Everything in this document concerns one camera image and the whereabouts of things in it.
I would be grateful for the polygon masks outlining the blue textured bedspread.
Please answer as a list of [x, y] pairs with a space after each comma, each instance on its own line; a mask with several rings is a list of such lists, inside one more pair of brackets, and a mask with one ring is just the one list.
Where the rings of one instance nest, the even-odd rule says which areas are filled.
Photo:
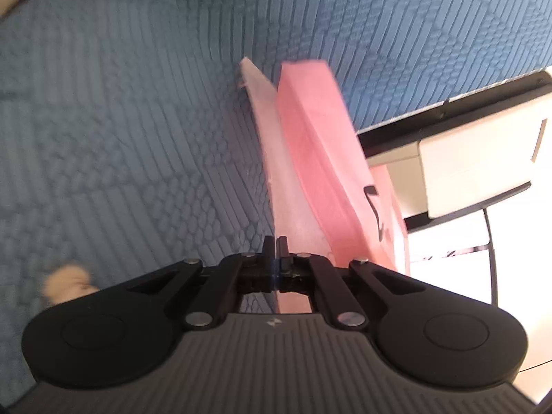
[[1, 21], [1, 402], [44, 278], [105, 288], [272, 231], [239, 61], [326, 60], [358, 130], [551, 63], [551, 0], [22, 0]]

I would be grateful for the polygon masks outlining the black bed frame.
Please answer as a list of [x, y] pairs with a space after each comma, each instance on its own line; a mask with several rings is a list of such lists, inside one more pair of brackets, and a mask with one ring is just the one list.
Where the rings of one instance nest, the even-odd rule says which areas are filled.
[[478, 121], [551, 94], [551, 76], [538, 71], [425, 108], [357, 135], [369, 158]]

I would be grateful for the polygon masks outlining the white nightstand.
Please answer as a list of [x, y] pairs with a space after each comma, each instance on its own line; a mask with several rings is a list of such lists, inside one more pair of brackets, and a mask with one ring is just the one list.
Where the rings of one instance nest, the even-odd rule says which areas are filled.
[[541, 88], [391, 141], [375, 129], [367, 161], [387, 167], [414, 233], [530, 188], [550, 113], [551, 93]]

